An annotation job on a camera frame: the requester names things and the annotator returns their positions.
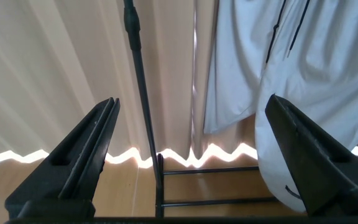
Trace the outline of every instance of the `black drawstring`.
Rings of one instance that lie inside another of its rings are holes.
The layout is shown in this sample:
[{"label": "black drawstring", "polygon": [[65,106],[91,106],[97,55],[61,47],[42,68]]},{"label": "black drawstring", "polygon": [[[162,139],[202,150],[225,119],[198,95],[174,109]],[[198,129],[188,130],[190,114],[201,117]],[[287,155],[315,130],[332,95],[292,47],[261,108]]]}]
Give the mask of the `black drawstring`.
[{"label": "black drawstring", "polygon": [[280,25],[281,15],[283,14],[283,10],[284,10],[284,6],[285,6],[285,2],[286,2],[286,1],[287,1],[287,0],[284,0],[283,5],[281,6],[280,13],[279,13],[279,15],[278,15],[277,23],[273,26],[273,36],[272,36],[272,40],[270,41],[270,45],[269,45],[269,47],[268,47],[267,57],[266,57],[266,63],[269,61],[270,51],[272,50],[274,38],[275,38],[275,36],[276,36],[277,28],[278,28],[278,26]]},{"label": "black drawstring", "polygon": [[302,25],[302,22],[303,22],[303,18],[305,17],[306,11],[308,10],[309,2],[310,2],[310,0],[307,0],[306,5],[305,5],[305,8],[303,9],[301,21],[299,21],[299,25],[298,25],[298,27],[296,28],[295,35],[293,36],[292,43],[291,43],[291,47],[290,47],[290,51],[292,50],[293,44],[295,43],[296,37],[297,37],[298,32],[299,32],[299,29],[301,28],[301,25]]}]

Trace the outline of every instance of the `metal rack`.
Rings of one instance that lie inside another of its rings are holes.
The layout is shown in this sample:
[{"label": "metal rack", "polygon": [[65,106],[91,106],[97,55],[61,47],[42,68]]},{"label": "metal rack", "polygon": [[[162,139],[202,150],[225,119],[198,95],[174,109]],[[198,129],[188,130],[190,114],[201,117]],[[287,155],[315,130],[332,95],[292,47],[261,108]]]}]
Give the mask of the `metal rack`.
[{"label": "metal rack", "polygon": [[155,189],[155,216],[157,218],[164,217],[164,208],[180,207],[180,206],[197,206],[197,205],[217,205],[227,203],[255,203],[255,202],[275,202],[275,197],[261,197],[261,198],[239,198],[226,200],[202,200],[189,202],[167,202],[164,200],[164,176],[165,175],[188,175],[200,173],[217,173],[217,172],[239,172],[239,171],[258,171],[258,166],[250,167],[233,167],[223,169],[198,169],[198,170],[175,170],[164,171],[164,158],[161,154],[157,155],[154,143],[154,134],[152,120],[150,116],[149,99],[147,97],[147,87],[144,77],[144,68],[142,61],[141,43],[140,43],[140,23],[136,9],[132,0],[124,0],[124,23],[125,29],[128,33],[129,44],[132,50],[134,59],[137,84],[139,88],[140,100],[142,102],[142,109],[144,115],[145,126],[147,130],[147,137],[149,139],[150,155],[153,160],[153,169],[156,181]]}]

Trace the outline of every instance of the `brown floor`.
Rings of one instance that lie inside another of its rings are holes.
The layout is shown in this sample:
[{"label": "brown floor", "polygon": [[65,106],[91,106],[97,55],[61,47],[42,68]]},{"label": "brown floor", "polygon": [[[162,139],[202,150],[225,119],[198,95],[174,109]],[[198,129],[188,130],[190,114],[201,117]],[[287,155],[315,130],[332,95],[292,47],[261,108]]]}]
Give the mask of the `brown floor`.
[{"label": "brown floor", "polygon": [[[13,160],[0,162],[0,223],[8,219],[5,198],[39,165],[20,164]],[[211,158],[204,168],[252,166],[256,161],[241,156],[231,163]],[[171,159],[166,170],[185,168]],[[271,196],[258,171],[217,174],[176,175],[165,178],[166,200],[207,200]],[[98,217],[154,216],[155,181],[152,169],[137,168],[130,159],[122,164],[106,163],[93,199]],[[165,216],[249,216],[299,215],[280,202],[247,205],[209,205],[166,208]]]}]

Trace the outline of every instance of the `beige curtain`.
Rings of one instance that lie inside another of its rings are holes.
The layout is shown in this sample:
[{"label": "beige curtain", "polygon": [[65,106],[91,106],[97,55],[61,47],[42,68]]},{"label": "beige curtain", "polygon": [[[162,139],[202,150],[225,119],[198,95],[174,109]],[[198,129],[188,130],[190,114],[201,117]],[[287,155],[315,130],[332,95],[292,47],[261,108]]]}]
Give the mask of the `beige curtain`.
[{"label": "beige curtain", "polygon": [[[204,136],[217,1],[135,1],[158,151],[253,145],[252,118]],[[50,152],[99,101],[120,98],[109,153],[150,156],[121,0],[0,0],[0,153]]]}]

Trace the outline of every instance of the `sunlight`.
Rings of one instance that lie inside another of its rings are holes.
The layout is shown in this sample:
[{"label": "sunlight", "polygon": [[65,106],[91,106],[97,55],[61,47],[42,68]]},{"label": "sunlight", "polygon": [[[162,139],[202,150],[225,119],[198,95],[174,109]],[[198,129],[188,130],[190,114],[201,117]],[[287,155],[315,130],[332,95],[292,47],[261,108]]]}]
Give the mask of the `sunlight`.
[{"label": "sunlight", "polygon": [[[203,156],[200,159],[197,159],[194,155],[193,150],[190,148],[190,154],[187,160],[182,158],[182,156],[179,156],[175,151],[171,149],[165,149],[164,151],[160,152],[164,158],[172,158],[179,162],[180,164],[184,165],[185,167],[194,166],[195,168],[200,168],[210,157],[216,156],[217,158],[220,158],[222,161],[225,162],[231,162],[238,158],[240,155],[245,154],[247,156],[250,156],[251,158],[254,158],[255,160],[258,159],[257,151],[256,149],[241,143],[236,150],[232,154],[229,154],[225,151],[223,151],[219,146],[215,144],[210,144],[205,150]],[[358,146],[356,146],[352,153],[356,156],[358,156]],[[6,151],[0,153],[0,162],[4,161],[6,159],[14,159],[15,161],[21,162],[21,163],[31,163],[34,161],[37,161],[39,159],[45,159],[49,154],[45,152],[44,150],[40,149],[38,151],[35,151],[31,154],[28,154],[26,156],[20,156],[12,151]],[[139,151],[132,147],[128,149],[126,152],[122,153],[119,156],[112,156],[107,153],[106,155],[106,161],[111,164],[120,164],[122,162],[127,161],[130,158],[134,158],[140,168],[149,168],[153,165],[152,158],[149,157],[146,160],[142,160],[140,157]]]}]

